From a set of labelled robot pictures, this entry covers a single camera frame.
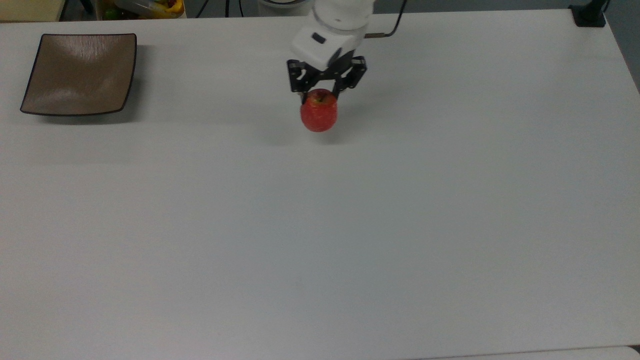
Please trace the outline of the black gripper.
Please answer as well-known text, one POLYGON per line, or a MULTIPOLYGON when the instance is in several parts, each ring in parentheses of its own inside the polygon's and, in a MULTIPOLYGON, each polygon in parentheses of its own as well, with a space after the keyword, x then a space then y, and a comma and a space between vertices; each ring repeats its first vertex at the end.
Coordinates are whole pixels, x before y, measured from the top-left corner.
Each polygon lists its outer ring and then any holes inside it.
POLYGON ((312 88, 320 86, 333 92, 336 99, 348 89, 354 89, 366 71, 368 64, 363 55, 355 56, 355 51, 351 50, 345 55, 341 55, 329 68, 320 71, 317 68, 297 59, 286 61, 290 91, 299 95, 301 105, 306 100, 312 88))

